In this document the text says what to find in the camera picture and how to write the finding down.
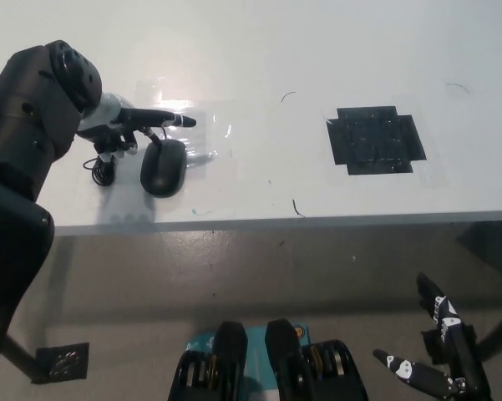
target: black floor marker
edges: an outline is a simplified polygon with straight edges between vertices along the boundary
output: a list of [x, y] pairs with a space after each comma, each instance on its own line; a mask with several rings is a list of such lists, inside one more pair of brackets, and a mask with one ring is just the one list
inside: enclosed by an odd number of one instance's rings
[[412, 173], [412, 160], [426, 160], [411, 115], [395, 106], [338, 109], [327, 122], [334, 163], [349, 175]]

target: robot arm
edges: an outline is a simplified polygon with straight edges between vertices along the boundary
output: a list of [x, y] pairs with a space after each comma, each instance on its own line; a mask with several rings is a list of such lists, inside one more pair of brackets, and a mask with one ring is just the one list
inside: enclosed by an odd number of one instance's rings
[[0, 74], [0, 352], [53, 241], [52, 216], [35, 202], [50, 166], [68, 152], [76, 133], [106, 151], [120, 134], [133, 148], [135, 129], [148, 134], [149, 126], [195, 124], [115, 99], [103, 94], [93, 64], [63, 41], [15, 53]]

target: computer mouse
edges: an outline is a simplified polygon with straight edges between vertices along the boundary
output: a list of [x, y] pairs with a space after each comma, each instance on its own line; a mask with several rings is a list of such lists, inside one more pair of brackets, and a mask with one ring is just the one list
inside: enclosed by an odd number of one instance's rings
[[186, 170], [185, 145], [162, 140], [147, 147], [141, 166], [141, 185], [151, 195], [168, 198], [180, 190]]

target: white table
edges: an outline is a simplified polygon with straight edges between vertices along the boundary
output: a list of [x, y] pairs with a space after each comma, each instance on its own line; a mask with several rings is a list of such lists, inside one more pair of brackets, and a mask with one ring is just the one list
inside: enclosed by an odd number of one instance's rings
[[[0, 3], [0, 71], [55, 39], [104, 91], [197, 116], [172, 134], [215, 152], [154, 199], [141, 152], [102, 189], [76, 139], [39, 198], [58, 234], [502, 219], [502, 0]], [[428, 159], [412, 174], [334, 165], [325, 120], [378, 105], [414, 118]]]

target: black cable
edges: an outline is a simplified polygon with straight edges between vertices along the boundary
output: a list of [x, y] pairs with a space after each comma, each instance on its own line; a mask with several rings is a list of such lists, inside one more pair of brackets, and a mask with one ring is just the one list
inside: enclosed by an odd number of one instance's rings
[[[88, 163], [94, 161], [93, 167], [87, 167]], [[82, 164], [86, 170], [91, 170], [91, 178], [100, 186], [112, 185], [115, 181], [115, 161], [114, 156], [111, 156], [111, 161], [104, 163], [99, 157], [87, 160]]]
[[82, 164], [82, 167], [84, 167], [86, 170], [92, 170], [93, 167], [88, 167], [87, 164], [91, 163], [92, 161], [95, 161], [97, 159], [98, 159], [98, 157], [95, 157], [94, 159], [87, 160], [85, 163]]

